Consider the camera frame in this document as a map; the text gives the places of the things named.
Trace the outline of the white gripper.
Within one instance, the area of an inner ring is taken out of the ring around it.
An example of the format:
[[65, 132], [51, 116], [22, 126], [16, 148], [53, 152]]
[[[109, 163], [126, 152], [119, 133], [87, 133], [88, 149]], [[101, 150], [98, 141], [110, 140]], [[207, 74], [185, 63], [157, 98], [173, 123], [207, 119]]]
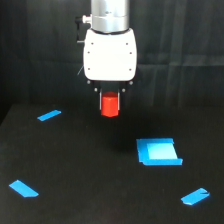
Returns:
[[[84, 75], [99, 92], [99, 109], [102, 110], [103, 83], [129, 83], [136, 74], [137, 46], [134, 31], [120, 34], [100, 34], [88, 29], [83, 41]], [[120, 91], [117, 92], [120, 111]]]

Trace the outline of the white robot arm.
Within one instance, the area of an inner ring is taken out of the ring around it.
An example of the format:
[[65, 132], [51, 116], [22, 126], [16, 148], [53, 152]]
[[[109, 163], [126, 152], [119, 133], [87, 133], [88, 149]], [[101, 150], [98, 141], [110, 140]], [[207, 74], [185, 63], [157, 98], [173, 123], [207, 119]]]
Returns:
[[79, 29], [89, 24], [84, 40], [83, 69], [99, 94], [102, 116], [119, 115], [121, 93], [132, 84], [137, 68], [137, 46], [129, 27], [130, 0], [91, 0], [91, 14], [75, 18]]

